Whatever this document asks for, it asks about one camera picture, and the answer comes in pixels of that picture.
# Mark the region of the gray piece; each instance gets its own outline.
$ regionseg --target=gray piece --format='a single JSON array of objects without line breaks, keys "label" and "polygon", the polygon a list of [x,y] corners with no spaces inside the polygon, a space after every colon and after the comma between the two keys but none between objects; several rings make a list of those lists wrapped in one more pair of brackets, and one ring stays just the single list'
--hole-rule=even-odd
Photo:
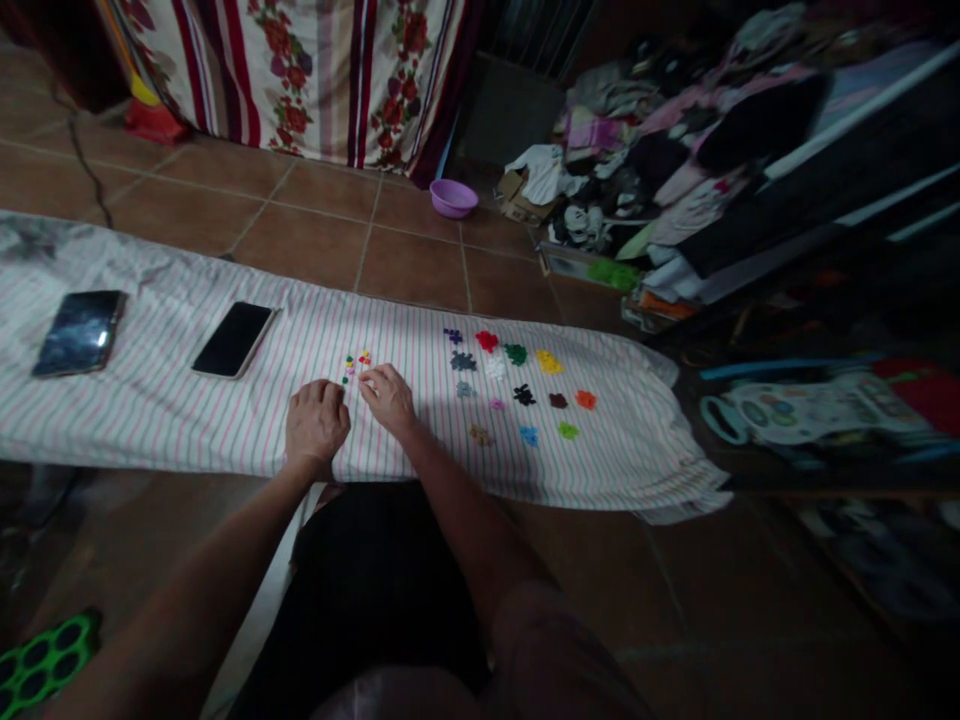
[{"label": "gray piece", "polygon": [[473,359],[473,353],[461,353],[453,351],[453,357],[450,358],[450,367],[454,370],[477,370],[477,361]]},{"label": "gray piece", "polygon": [[470,383],[465,383],[463,380],[457,383],[457,397],[473,397],[477,392],[470,387]]}]

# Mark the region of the purple plastic bowl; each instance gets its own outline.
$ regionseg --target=purple plastic bowl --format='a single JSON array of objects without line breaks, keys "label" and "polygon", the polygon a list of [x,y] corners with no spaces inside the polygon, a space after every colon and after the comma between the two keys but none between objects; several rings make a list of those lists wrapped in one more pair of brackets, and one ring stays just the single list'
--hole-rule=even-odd
[{"label": "purple plastic bowl", "polygon": [[430,183],[430,194],[433,209],[454,220],[465,218],[480,202],[473,190],[455,180],[434,180]]}]

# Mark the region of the striped cloth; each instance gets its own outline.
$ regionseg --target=striped cloth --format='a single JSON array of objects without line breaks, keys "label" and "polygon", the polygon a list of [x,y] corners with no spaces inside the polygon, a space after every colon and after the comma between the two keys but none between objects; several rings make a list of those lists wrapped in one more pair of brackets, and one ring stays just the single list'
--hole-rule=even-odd
[{"label": "striped cloth", "polygon": [[[370,351],[393,363],[413,389],[420,417],[491,493],[545,505],[599,510],[715,509],[724,480],[694,442],[670,385],[668,359],[629,340],[576,328],[457,315],[374,300],[253,268],[143,242],[99,227],[0,213],[0,456],[25,462],[231,472],[268,477],[283,463],[289,396],[319,377],[339,381],[346,357]],[[50,321],[66,293],[128,294],[116,345],[97,373],[34,380]],[[279,308],[246,374],[201,377],[192,359],[237,300]],[[454,346],[444,333],[457,329]],[[485,372],[475,335],[527,348],[522,367]],[[451,368],[472,353],[476,371]],[[537,350],[563,372],[546,374]],[[502,353],[502,345],[496,349]],[[475,391],[458,398],[457,383]],[[536,404],[513,389],[526,383]],[[579,406],[585,390],[596,408]],[[569,406],[551,406],[562,393]],[[499,398],[503,409],[491,409]],[[351,379],[353,430],[334,461],[343,481],[414,476],[398,444],[374,421]],[[561,422],[576,427],[572,440]],[[482,427],[494,444],[469,434]],[[538,429],[539,446],[520,426]]]}]

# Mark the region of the red object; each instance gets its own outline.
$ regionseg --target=red object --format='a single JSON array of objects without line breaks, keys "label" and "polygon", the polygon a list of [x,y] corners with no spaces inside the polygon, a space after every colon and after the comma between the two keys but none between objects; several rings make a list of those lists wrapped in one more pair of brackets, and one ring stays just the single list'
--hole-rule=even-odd
[{"label": "red object", "polygon": [[486,330],[477,333],[477,340],[480,341],[480,347],[491,355],[493,354],[493,349],[500,344],[500,338],[496,335],[491,335]]},{"label": "red object", "polygon": [[586,390],[577,390],[577,405],[593,410],[597,406],[597,396]]},{"label": "red object", "polygon": [[942,433],[960,436],[960,380],[929,360],[885,358],[873,372],[924,420]]},{"label": "red object", "polygon": [[189,128],[163,103],[149,107],[136,98],[130,103],[123,125],[131,135],[161,145],[176,145],[190,134]]}]

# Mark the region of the smartphone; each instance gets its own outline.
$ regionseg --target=smartphone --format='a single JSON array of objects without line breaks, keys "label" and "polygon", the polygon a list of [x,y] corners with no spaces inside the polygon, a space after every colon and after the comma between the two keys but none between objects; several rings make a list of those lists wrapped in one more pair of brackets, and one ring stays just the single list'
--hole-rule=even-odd
[{"label": "smartphone", "polygon": [[190,367],[195,373],[236,380],[247,369],[277,310],[237,302]]},{"label": "smartphone", "polygon": [[106,367],[125,300],[119,290],[71,293],[63,298],[30,374],[57,377]]}]

